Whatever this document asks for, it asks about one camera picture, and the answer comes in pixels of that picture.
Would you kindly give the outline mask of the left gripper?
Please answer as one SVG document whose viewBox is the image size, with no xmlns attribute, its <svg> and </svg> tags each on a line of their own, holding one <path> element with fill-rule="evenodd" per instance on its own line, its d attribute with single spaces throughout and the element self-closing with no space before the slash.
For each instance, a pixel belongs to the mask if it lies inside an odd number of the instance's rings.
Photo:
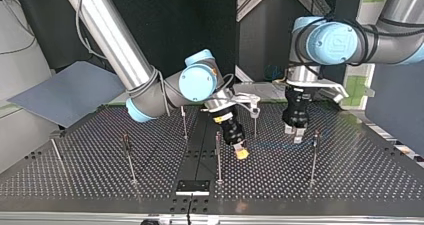
<svg viewBox="0 0 424 225">
<path fill-rule="evenodd" d="M 287 86 L 285 88 L 285 97 L 288 104 L 282 115 L 282 120 L 286 123 L 284 125 L 284 132 L 289 135 L 294 134 L 295 144 L 302 142 L 305 128 L 309 124 L 307 108 L 312 101 L 313 95 L 313 88 L 293 86 Z"/>
</svg>

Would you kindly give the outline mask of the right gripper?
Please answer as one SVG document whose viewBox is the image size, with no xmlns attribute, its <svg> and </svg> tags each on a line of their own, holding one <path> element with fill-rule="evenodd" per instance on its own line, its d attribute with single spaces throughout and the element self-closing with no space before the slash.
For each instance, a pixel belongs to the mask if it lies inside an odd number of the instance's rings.
<svg viewBox="0 0 424 225">
<path fill-rule="evenodd" d="M 234 106 L 227 107 L 214 112 L 212 118 L 223 130 L 223 138 L 227 145 L 234 145 L 234 151 L 238 160 L 246 159 L 249 156 L 247 148 L 244 146 L 245 132 L 243 126 L 237 120 L 238 112 Z"/>
</svg>

